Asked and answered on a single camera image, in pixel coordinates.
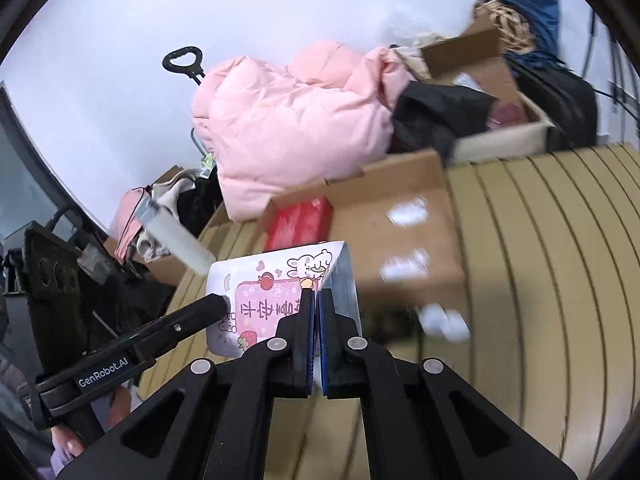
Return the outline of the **person's left hand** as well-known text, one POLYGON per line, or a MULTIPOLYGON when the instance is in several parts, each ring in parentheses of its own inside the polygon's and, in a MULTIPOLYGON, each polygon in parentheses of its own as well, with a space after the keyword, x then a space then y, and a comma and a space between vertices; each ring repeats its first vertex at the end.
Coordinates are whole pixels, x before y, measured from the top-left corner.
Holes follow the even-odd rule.
MULTIPOLYGON (((125 419, 131 412, 131 392, 123 386, 118 386, 107 398, 96 401, 102 415, 100 424, 103 429, 111 430, 125 419)), ((67 426, 60 425, 51 429, 51 439, 54 448, 64 448, 74 458, 86 449, 85 440, 67 426)))

